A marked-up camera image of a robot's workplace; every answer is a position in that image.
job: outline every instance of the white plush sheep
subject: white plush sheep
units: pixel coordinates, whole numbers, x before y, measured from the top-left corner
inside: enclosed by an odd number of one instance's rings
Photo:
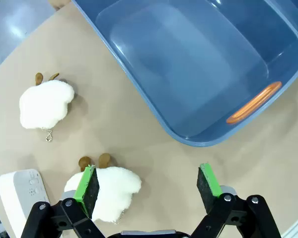
[[[65,185],[64,192],[76,190],[83,172],[71,177]],[[120,167],[97,168],[99,192],[92,213],[92,220],[100,219],[116,223],[124,210],[128,209],[133,193],[141,188],[139,176]]]
[[[42,83],[43,75],[37,73],[36,86],[28,88],[20,97],[20,122],[26,129],[41,128],[50,132],[47,141],[52,140],[52,128],[68,113],[68,103],[74,98],[73,88],[62,81],[54,80]]]

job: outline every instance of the tabletop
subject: tabletop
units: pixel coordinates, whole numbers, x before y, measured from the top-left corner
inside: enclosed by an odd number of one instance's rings
[[[69,113],[45,141],[19,121],[19,98],[34,76],[59,72],[76,95]],[[37,169],[56,203],[78,160],[110,153],[138,174],[139,194],[121,223],[97,221],[106,236],[121,230],[176,229],[191,233],[205,216],[196,188],[198,166],[209,162],[220,184],[241,198],[265,197],[280,232],[298,219],[298,79],[265,112],[228,140],[194,148],[160,126],[101,39],[70,3],[35,30],[0,66],[0,175]],[[0,199],[0,219],[14,237]],[[227,228],[221,237],[237,230]],[[75,237],[65,232],[64,237]]]

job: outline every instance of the brown plush ear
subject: brown plush ear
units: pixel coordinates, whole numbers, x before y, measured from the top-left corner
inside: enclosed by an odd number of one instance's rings
[[[80,167],[80,171],[83,172],[88,165],[92,165],[92,161],[88,156],[81,157],[78,165]]]
[[[43,75],[41,73],[37,73],[35,75],[35,86],[40,85],[42,81],[43,81]]]
[[[53,74],[48,81],[54,80],[60,73]]]
[[[104,153],[99,156],[98,167],[100,169],[105,169],[111,166],[111,156],[108,153]]]

